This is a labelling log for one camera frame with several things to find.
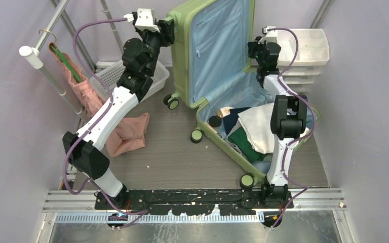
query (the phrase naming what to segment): white towel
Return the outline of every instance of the white towel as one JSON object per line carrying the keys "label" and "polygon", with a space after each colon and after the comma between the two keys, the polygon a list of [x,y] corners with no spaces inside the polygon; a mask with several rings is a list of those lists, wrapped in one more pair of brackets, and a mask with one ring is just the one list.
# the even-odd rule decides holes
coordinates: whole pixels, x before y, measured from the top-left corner
{"label": "white towel", "polygon": [[247,134],[248,142],[259,153],[274,151],[274,135],[270,130],[270,118],[274,104],[250,108],[238,114],[238,121]]}

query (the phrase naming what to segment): green suitcase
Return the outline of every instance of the green suitcase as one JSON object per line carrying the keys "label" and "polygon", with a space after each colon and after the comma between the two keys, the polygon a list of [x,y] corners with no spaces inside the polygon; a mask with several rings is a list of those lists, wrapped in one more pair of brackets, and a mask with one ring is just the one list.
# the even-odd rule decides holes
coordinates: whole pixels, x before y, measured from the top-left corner
{"label": "green suitcase", "polygon": [[197,109],[198,127],[192,132],[192,141],[201,139],[195,136],[202,136],[203,132],[250,173],[256,184],[263,183],[266,174],[222,139],[225,137],[222,128],[215,131],[207,122],[221,107],[238,108],[271,102],[270,94],[256,81],[256,69],[251,68],[248,58],[254,2],[189,0],[167,15],[167,19],[175,21],[175,43],[171,51],[176,92],[164,101],[170,109],[177,107],[178,99]]}

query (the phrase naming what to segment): gold hanger hook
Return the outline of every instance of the gold hanger hook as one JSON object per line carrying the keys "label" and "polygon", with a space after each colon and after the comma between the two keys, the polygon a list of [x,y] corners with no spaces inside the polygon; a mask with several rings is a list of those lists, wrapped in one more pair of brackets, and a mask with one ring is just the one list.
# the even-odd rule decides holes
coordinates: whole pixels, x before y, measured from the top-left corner
{"label": "gold hanger hook", "polygon": [[47,33],[50,33],[50,34],[54,37],[54,44],[57,43],[57,37],[56,37],[51,31],[49,31],[49,30],[47,30],[47,29],[40,29],[40,30],[38,30],[38,33],[37,33],[37,34],[40,34],[40,33],[41,33],[41,30],[42,30],[42,31],[45,31],[45,32],[47,32]]}

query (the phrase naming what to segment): robotic arm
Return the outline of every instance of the robotic arm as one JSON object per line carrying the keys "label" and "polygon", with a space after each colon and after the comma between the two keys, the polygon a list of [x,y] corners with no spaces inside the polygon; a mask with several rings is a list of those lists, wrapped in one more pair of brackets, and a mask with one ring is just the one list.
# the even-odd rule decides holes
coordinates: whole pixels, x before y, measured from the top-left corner
{"label": "robotic arm", "polygon": [[307,106],[298,98],[285,83],[277,69],[278,56],[281,47],[276,42],[276,31],[267,32],[263,29],[264,37],[258,36],[255,41],[248,43],[248,56],[256,59],[257,81],[273,97],[274,108],[270,121],[270,129],[275,135],[275,147],[270,170],[266,176],[262,190],[264,197],[272,200],[285,200],[288,192],[288,181],[283,172],[288,175],[293,149],[297,143],[288,144],[299,138],[306,128]]}
{"label": "robotic arm", "polygon": [[132,38],[124,45],[122,60],[126,68],[112,93],[112,107],[93,130],[90,131],[89,127],[100,119],[110,99],[76,134],[67,132],[63,136],[63,146],[68,153],[79,136],[89,132],[74,148],[69,163],[92,178],[117,207],[126,202],[127,189],[109,169],[109,159],[101,150],[117,124],[147,94],[152,84],[151,77],[154,76],[160,47],[168,47],[174,43],[173,20],[157,22],[151,9],[138,9],[137,12],[125,15],[125,18],[133,21],[142,40]]}

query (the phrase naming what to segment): dark green garment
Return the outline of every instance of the dark green garment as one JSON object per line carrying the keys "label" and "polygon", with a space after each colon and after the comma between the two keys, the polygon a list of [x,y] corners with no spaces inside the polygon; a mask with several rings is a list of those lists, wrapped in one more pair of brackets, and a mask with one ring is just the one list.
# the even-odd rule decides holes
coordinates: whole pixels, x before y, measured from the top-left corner
{"label": "dark green garment", "polygon": [[259,153],[251,147],[251,144],[247,139],[247,134],[242,127],[238,128],[229,136],[229,141],[238,146],[250,163],[258,160],[262,161],[266,157],[266,154]]}

